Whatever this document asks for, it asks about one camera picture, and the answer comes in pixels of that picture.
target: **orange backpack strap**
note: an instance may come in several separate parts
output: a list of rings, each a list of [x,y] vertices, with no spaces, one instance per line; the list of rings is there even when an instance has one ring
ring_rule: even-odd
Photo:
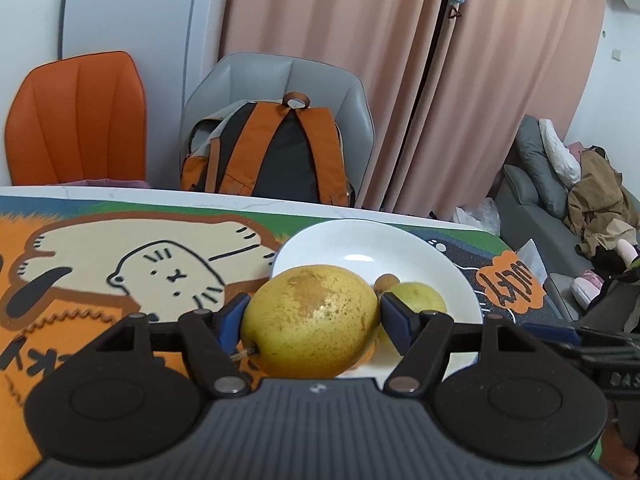
[[[219,193],[251,196],[271,139],[290,110],[278,103],[256,103],[226,165]]]
[[[182,165],[182,176],[180,177],[180,189],[183,191],[193,191],[200,181],[200,176],[207,165],[207,158],[204,156],[190,156]]]
[[[296,114],[311,146],[320,202],[349,206],[340,140],[331,112],[328,108],[298,108]]]
[[[207,179],[204,184],[205,193],[216,192],[216,180],[218,178],[218,162],[220,161],[220,137],[211,139],[209,144],[209,165],[207,167]]]

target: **backpack handle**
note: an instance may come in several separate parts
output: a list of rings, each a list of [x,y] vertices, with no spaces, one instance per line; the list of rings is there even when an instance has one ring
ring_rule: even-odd
[[[309,99],[309,97],[307,97],[306,95],[304,95],[303,93],[300,92],[288,92],[284,95],[284,97],[282,98],[282,104],[288,108],[291,108],[289,106],[289,101],[294,100],[294,101],[299,101],[301,102],[304,106],[302,108],[298,108],[301,110],[305,110],[306,108],[309,108],[311,106],[311,99]]]

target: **orange chair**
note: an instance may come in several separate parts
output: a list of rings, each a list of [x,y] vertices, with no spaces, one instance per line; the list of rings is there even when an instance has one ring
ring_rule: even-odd
[[[144,180],[145,95],[125,52],[55,61],[32,70],[4,130],[14,186]]]

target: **gray sofa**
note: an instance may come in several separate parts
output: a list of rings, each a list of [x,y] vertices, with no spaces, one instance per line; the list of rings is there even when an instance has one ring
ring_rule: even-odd
[[[503,170],[504,179],[495,198],[502,240],[518,250],[533,238],[549,274],[576,278],[593,269],[591,262],[575,251],[580,238],[546,212],[529,175],[516,166],[505,165]]]
[[[591,262],[575,251],[579,238],[562,224],[568,190],[546,157],[536,118],[524,116],[513,147],[517,165],[504,165],[495,198],[502,240],[518,250],[532,238],[548,274],[576,278],[593,269]],[[640,211],[638,200],[633,196],[632,200]]]

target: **gray cushion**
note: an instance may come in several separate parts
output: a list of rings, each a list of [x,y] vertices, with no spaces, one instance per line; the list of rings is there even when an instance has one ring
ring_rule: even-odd
[[[540,197],[529,175],[517,166],[504,165],[504,178],[522,205],[538,205]]]
[[[584,313],[580,307],[580,303],[576,301],[574,293],[571,290],[573,282],[574,279],[569,276],[552,272],[543,285],[543,288],[558,308],[562,317],[569,322],[578,321]]]
[[[546,158],[537,119],[524,116],[516,135],[515,145],[522,165],[535,184],[546,210],[556,218],[564,218],[567,212],[568,191],[556,175],[551,162]]]

